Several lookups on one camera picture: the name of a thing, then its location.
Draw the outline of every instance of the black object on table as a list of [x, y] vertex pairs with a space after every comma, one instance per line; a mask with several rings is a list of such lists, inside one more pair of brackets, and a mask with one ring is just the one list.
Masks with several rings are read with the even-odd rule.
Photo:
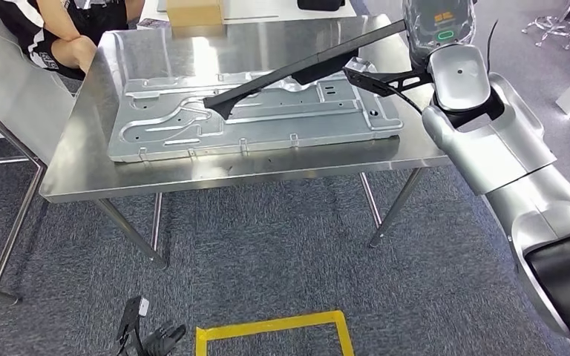
[[346, 0], [298, 0], [301, 10], [337, 11], [346, 4]]
[[298, 83], [305, 85], [332, 73], [339, 72], [351, 58], [357, 56], [360, 47], [403, 31], [405, 31], [404, 20], [393, 22], [349, 41], [342, 42], [335, 47], [308, 56], [296, 63], [274, 70], [216, 96], [208, 96], [203, 99], [204, 107], [217, 112], [227, 120], [233, 107], [248, 95], [258, 93], [268, 85], [288, 76], [292, 76]]

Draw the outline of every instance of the yellow tape square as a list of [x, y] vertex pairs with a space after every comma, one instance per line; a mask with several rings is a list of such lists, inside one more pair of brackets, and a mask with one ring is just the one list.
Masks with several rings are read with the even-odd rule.
[[348, 328], [346, 327], [346, 318], [344, 318], [344, 313], [339, 310], [258, 321], [255, 323], [219, 326], [210, 329], [195, 328], [195, 356], [207, 356], [206, 344], [209, 340], [221, 340], [231, 337], [260, 334], [262, 332], [277, 332], [280, 330], [331, 323], [335, 323], [335, 328], [338, 330], [343, 356], [354, 356], [353, 345], [350, 343], [350, 336], [348, 335]]

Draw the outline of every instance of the person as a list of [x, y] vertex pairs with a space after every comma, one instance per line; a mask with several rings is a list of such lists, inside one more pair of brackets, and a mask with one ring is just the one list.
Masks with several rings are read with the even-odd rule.
[[145, 0], [0, 0], [0, 19], [46, 70], [84, 79], [102, 34], [127, 30]]

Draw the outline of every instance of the black cable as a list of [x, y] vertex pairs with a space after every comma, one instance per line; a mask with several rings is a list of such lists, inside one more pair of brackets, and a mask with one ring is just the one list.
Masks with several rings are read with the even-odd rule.
[[405, 96], [405, 94], [401, 93], [400, 91], [398, 91], [397, 89], [393, 88], [391, 85], [387, 86], [391, 91], [393, 91], [396, 95], [399, 96], [399, 98], [403, 99], [406, 103], [408, 103], [409, 105], [412, 106], [412, 108], [414, 108], [416, 111], [419, 112], [419, 114], [422, 115], [422, 110], [421, 108], [419, 108], [418, 105], [416, 105], [416, 103], [414, 103], [410, 98], [408, 98], [407, 96]]
[[491, 28], [491, 34], [488, 35], [488, 42], [486, 43], [486, 73], [491, 72], [491, 41], [493, 39], [493, 33], [495, 33], [495, 27], [497, 27], [497, 23], [499, 23], [499, 19], [497, 19], [493, 24], [493, 28]]

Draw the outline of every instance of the gray carpet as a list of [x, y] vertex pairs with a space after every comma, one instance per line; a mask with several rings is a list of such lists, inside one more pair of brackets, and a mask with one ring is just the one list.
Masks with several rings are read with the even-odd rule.
[[[559, 56], [537, 57], [536, 67]], [[496, 70], [509, 69], [495, 58]], [[549, 76], [511, 81], [537, 113], [557, 117], [543, 107], [553, 102]], [[558, 128], [551, 135], [565, 137], [552, 139], [554, 151], [566, 151], [570, 122]], [[0, 167], [0, 248], [32, 172]], [[408, 173], [371, 174], [382, 210]], [[153, 197], [114, 202], [147, 236]], [[151, 301], [145, 331], [168, 319], [188, 325], [174, 355], [193, 355], [196, 326], [333, 309], [346, 314], [357, 355], [570, 355], [537, 320], [504, 239], [453, 168], [428, 171], [375, 250], [366, 248], [373, 225], [357, 176], [167, 194], [162, 227], [164, 271], [91, 203], [36, 198], [3, 280], [24, 301], [0, 306], [0, 355], [110, 355], [123, 303], [137, 294]], [[216, 341], [209, 354], [339, 355], [335, 338], [318, 326]]]

